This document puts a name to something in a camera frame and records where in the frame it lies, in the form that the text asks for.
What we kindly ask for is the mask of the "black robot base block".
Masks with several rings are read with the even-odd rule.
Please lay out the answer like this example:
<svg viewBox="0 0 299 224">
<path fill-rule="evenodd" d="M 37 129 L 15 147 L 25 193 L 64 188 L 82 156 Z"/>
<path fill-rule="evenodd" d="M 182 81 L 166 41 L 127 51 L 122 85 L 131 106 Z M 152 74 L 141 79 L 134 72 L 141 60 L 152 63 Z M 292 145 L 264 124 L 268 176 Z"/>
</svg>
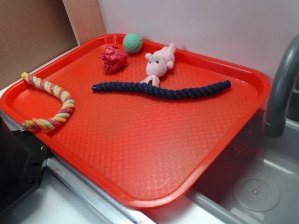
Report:
<svg viewBox="0 0 299 224">
<path fill-rule="evenodd" d="M 3 214 L 41 184 L 49 149 L 29 131 L 11 131 L 0 120 L 0 213 Z"/>
</svg>

